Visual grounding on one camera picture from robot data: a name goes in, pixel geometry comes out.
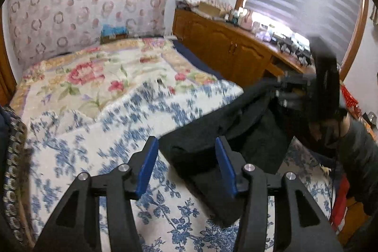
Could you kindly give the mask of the person's right hand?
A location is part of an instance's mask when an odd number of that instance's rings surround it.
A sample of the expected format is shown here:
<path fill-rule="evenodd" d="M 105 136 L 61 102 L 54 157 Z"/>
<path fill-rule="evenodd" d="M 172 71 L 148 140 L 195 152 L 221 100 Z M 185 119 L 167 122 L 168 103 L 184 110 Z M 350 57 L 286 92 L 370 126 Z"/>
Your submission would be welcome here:
<path fill-rule="evenodd" d="M 326 120 L 322 123 L 310 123 L 309 130 L 312 136 L 326 148 L 336 148 L 341 139 L 348 133 L 350 117 L 342 120 Z"/>

